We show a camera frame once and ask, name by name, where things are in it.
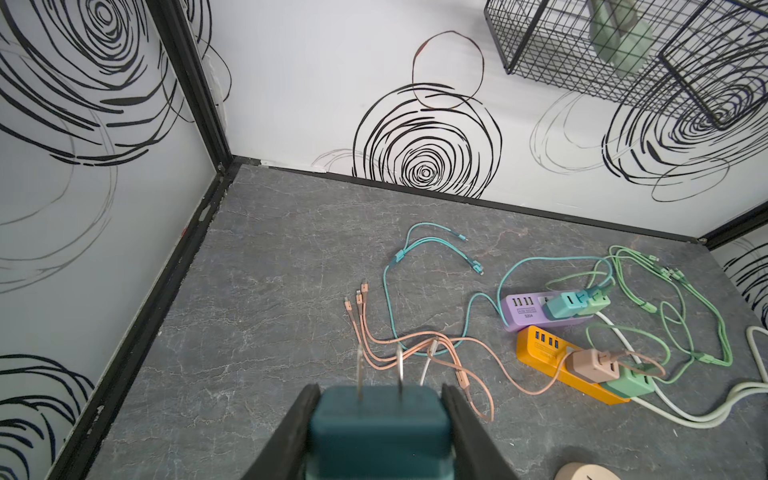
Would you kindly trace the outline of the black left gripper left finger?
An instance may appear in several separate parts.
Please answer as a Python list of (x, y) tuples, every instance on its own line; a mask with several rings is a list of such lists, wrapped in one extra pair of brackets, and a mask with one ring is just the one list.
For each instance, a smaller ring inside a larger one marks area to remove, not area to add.
[(306, 385), (242, 480), (297, 480), (306, 477), (310, 420), (321, 397), (318, 384)]

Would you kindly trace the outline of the light green charger adapter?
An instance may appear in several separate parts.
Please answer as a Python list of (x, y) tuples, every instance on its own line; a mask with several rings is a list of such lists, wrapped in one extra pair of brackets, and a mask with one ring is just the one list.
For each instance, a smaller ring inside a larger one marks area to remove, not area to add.
[(577, 294), (577, 297), (584, 304), (579, 316), (592, 316), (611, 304), (609, 297), (597, 288), (583, 290)]
[(601, 384), (601, 386), (625, 399), (631, 399), (653, 393), (656, 390), (651, 377), (643, 373), (636, 373), (624, 366), (620, 366), (619, 377)]

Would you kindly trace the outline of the orange power strip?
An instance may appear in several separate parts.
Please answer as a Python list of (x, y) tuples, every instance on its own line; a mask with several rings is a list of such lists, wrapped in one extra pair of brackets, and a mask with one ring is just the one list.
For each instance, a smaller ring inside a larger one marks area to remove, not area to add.
[(628, 399), (610, 392), (598, 383), (589, 383), (571, 373), (564, 358), (581, 348), (539, 327), (529, 326), (517, 333), (517, 359), (534, 370), (543, 373), (606, 405), (620, 405)]

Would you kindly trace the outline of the round pink power socket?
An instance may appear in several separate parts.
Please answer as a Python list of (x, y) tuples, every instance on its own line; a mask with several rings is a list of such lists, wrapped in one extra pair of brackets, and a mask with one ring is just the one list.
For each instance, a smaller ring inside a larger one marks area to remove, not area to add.
[(557, 471), (554, 480), (620, 480), (620, 478), (608, 468), (598, 464), (570, 462)]

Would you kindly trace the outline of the purple power strip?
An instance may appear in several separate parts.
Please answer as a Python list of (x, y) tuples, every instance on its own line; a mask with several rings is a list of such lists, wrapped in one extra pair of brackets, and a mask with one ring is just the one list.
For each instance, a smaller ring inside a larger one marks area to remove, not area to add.
[(553, 329), (580, 325), (594, 318), (593, 315), (588, 315), (550, 320), (546, 316), (543, 306), (559, 294), (560, 291), (507, 295), (501, 300), (503, 319), (506, 321), (504, 329), (511, 333), (518, 332), (529, 326)]

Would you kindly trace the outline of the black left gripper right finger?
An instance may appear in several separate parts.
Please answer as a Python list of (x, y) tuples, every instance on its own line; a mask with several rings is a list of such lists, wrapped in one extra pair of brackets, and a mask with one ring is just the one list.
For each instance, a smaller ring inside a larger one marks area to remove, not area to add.
[(440, 396), (451, 425), (451, 443), (455, 455), (454, 478), (517, 480), (517, 474), (495, 446), (459, 389), (443, 384)]

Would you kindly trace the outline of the pink charger adapter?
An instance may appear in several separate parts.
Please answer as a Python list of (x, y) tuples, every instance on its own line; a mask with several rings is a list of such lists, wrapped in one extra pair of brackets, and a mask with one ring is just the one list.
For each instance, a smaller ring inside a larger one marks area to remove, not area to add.
[(579, 350), (566, 360), (566, 369), (590, 384), (600, 384), (620, 378), (620, 366), (610, 352), (596, 349)]

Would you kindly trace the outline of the green tongs in basket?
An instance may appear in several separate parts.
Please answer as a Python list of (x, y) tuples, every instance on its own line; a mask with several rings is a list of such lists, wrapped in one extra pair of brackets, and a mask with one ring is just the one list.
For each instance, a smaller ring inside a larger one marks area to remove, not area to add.
[(621, 77), (637, 74), (655, 43), (634, 1), (588, 1), (589, 37), (597, 57)]

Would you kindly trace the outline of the teal charger adapter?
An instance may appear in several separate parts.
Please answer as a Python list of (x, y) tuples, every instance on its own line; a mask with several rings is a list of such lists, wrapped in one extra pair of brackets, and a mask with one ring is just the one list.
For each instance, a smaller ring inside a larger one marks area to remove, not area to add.
[(543, 311), (549, 320), (555, 321), (578, 317), (587, 307), (587, 293), (584, 290), (568, 291), (549, 298), (543, 305)]
[(334, 386), (309, 421), (307, 479), (453, 479), (451, 424), (437, 393), (403, 384)]

